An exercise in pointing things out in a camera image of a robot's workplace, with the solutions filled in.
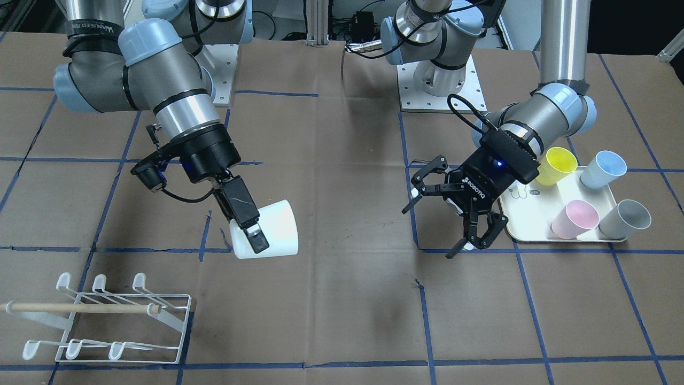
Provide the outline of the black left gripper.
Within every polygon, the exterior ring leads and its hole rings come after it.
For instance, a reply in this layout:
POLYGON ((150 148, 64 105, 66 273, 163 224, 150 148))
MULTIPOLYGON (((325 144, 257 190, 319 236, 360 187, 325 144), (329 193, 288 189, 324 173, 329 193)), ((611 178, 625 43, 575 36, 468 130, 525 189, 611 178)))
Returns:
POLYGON ((459 167, 449 168, 444 156, 436 156, 410 179, 410 200, 401 213, 406 214, 423 197, 446 196, 446 200, 458 207, 460 213, 471 214, 463 220, 463 237, 446 253, 445 258, 453 259, 467 246, 488 249, 508 224, 508 217, 490 211, 498 197, 516 181, 508 166, 510 160, 510 157, 493 155, 488 151, 475 151, 459 167), (446 183, 426 184, 425 178, 430 174, 446 174, 446 183), (455 191, 454 184, 461 184, 463 188, 455 191), (479 215, 489 212, 485 215, 487 229, 483 234, 478 234, 479 216, 471 208, 473 199, 476 199, 475 207, 479 215))

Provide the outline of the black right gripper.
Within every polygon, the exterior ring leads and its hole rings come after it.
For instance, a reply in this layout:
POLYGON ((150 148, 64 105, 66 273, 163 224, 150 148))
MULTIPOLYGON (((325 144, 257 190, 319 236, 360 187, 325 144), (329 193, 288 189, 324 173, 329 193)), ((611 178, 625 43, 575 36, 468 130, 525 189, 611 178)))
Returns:
MULTIPOLYGON (((205 127, 179 141, 179 160, 191 183, 229 175, 241 156, 223 124, 205 127)), ((270 247, 258 224, 259 211, 241 177, 216 180, 213 195, 224 216, 237 222, 254 254, 270 247)))

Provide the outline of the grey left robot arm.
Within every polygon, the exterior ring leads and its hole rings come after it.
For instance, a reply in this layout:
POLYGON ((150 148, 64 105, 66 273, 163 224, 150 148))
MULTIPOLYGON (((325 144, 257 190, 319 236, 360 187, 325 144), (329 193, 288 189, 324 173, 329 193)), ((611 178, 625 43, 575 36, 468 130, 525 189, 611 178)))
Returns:
POLYGON ((467 1, 407 1, 383 24, 400 91, 437 111, 401 108, 412 237, 449 259, 506 233, 501 198, 539 187, 550 148, 596 119, 588 96, 589 1, 542 1, 540 51, 476 48, 483 19, 467 1))

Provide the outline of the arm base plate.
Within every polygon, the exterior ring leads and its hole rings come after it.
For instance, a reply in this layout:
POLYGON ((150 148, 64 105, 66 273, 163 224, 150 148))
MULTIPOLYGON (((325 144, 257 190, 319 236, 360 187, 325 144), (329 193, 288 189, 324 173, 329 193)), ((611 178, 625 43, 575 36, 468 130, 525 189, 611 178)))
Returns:
POLYGON ((438 68, 426 60, 398 65, 397 75, 403 112, 449 113, 450 94, 466 98, 479 112, 488 110, 472 56, 464 67, 454 71, 438 68))
POLYGON ((229 107, 233 96, 233 85, 237 70, 239 46, 237 44, 205 45, 203 56, 206 68, 213 79, 215 93, 213 103, 229 107))

